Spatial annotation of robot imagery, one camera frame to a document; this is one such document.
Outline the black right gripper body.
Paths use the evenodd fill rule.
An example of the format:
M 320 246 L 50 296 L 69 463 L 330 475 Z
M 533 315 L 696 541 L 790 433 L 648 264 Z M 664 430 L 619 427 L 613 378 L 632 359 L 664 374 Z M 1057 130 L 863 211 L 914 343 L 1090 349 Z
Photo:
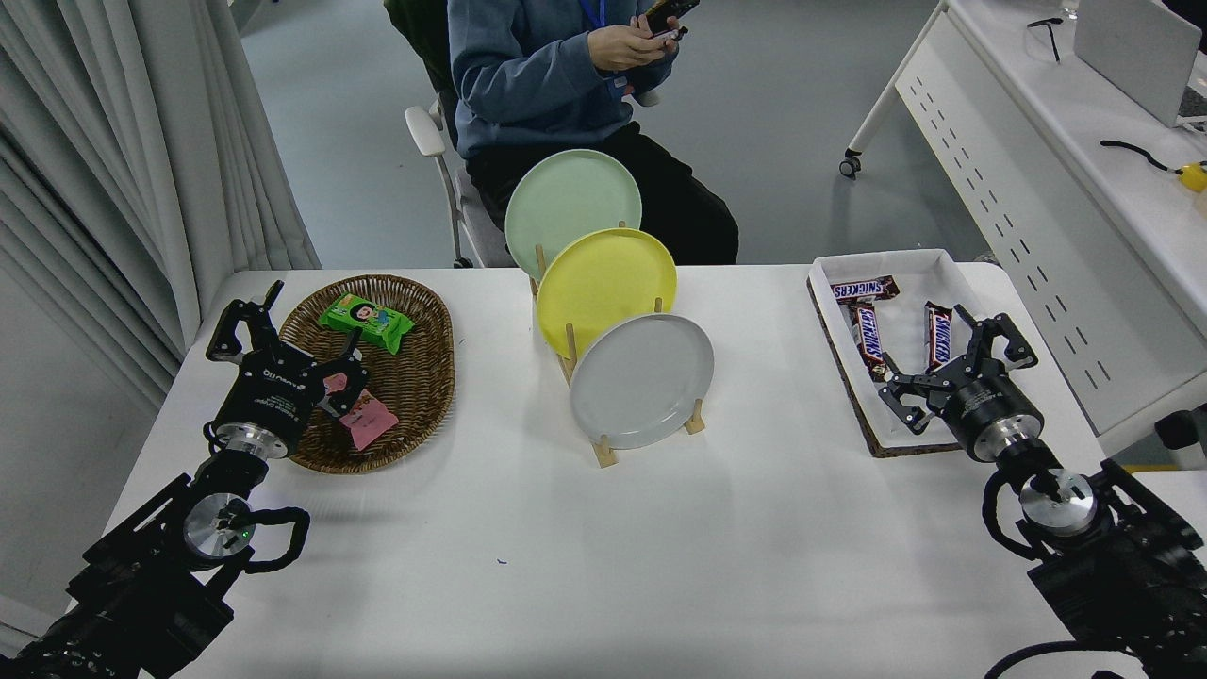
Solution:
M 982 375 L 955 390 L 943 422 L 961 444 L 1014 444 L 1038 438 L 1038 411 L 1007 375 Z

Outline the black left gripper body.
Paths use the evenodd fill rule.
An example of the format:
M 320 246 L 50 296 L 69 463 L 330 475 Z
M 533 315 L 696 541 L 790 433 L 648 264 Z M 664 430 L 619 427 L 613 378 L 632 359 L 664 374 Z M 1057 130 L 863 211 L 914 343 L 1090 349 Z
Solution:
M 239 362 L 223 403 L 223 425 L 252 425 L 276 437 L 301 437 L 323 397 L 317 361 L 295 347 L 258 349 Z

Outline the person's right hand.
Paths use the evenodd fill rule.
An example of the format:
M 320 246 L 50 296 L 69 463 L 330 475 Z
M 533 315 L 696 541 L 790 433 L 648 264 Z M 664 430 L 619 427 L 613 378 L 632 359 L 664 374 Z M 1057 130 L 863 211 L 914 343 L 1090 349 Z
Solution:
M 647 66 L 676 49 L 669 39 L 653 39 L 643 25 L 610 25 L 587 33 L 587 55 L 600 72 L 626 72 Z

